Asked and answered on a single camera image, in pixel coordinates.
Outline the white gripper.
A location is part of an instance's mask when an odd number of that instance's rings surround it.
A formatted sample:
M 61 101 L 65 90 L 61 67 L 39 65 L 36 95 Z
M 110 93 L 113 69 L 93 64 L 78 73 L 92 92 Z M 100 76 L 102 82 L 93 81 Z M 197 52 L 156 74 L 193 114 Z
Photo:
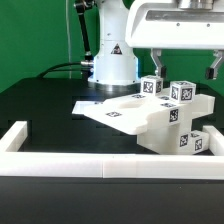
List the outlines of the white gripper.
M 134 48 L 152 48 L 155 75 L 166 77 L 161 49 L 215 50 L 205 78 L 215 80 L 224 63 L 224 0 L 209 9 L 182 8 L 180 0 L 135 0 L 128 14 L 125 40 Z

